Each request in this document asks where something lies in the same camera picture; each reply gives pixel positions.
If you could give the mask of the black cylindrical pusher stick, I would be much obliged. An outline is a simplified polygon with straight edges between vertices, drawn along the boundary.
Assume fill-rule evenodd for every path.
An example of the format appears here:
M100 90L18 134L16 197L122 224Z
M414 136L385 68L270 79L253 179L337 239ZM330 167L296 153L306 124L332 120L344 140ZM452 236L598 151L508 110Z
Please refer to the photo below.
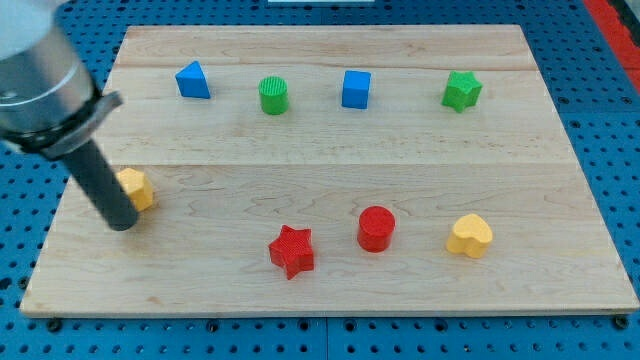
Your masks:
M93 140L61 160L110 229L125 231L137 223L138 211Z

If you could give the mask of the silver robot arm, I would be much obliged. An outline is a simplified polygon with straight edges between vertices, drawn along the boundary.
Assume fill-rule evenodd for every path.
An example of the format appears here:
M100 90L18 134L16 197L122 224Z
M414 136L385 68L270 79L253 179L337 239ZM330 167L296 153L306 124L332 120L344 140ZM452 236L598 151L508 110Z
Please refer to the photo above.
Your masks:
M1 0L1 138L64 163L108 226L138 212L92 139L122 103L103 94L55 21L57 1Z

